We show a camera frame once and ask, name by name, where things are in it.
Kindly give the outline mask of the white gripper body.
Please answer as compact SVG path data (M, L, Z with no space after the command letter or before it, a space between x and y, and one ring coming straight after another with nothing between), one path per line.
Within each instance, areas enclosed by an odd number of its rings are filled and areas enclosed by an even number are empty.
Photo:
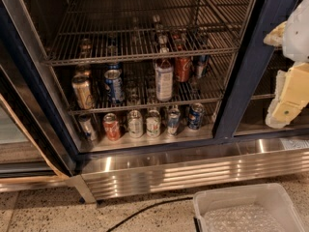
M302 109L309 102L309 64L294 63L286 73L280 101Z

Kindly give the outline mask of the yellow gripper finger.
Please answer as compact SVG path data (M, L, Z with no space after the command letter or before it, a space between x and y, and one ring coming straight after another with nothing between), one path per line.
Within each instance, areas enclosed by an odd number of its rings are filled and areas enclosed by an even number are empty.
M272 46L281 46L283 42L283 34L287 22L284 21L271 30L264 38L264 43Z
M282 129L300 113L301 109L291 103L280 101L286 81L286 72L279 71L276 76L275 97L272 99L265 119L266 125L273 129Z

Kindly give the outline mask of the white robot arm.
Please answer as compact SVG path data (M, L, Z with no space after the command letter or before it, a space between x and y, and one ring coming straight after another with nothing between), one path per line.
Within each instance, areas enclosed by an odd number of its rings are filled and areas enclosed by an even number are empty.
M281 46L283 55L294 62L286 72L277 73L275 97L267 109L266 124L282 129L309 103L309 0L302 0L264 43Z

